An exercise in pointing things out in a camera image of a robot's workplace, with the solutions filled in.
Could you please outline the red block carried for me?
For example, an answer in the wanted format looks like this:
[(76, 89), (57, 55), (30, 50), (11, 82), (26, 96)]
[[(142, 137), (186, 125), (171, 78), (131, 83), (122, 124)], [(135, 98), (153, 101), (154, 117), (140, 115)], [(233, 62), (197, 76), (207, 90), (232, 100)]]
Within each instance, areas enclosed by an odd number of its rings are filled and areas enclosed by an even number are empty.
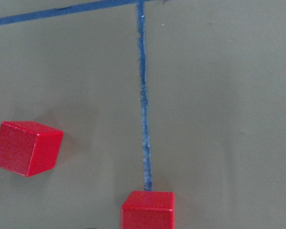
[(121, 206), (122, 229), (174, 229), (173, 192), (133, 191)]

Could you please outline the red block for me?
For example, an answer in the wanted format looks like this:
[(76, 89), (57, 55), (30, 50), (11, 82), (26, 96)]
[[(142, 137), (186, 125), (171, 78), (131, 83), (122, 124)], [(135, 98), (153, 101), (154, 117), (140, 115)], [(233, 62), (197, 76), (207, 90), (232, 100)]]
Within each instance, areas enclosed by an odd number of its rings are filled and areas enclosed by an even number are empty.
[(0, 125), (0, 168), (31, 177), (55, 167), (63, 131), (34, 121)]

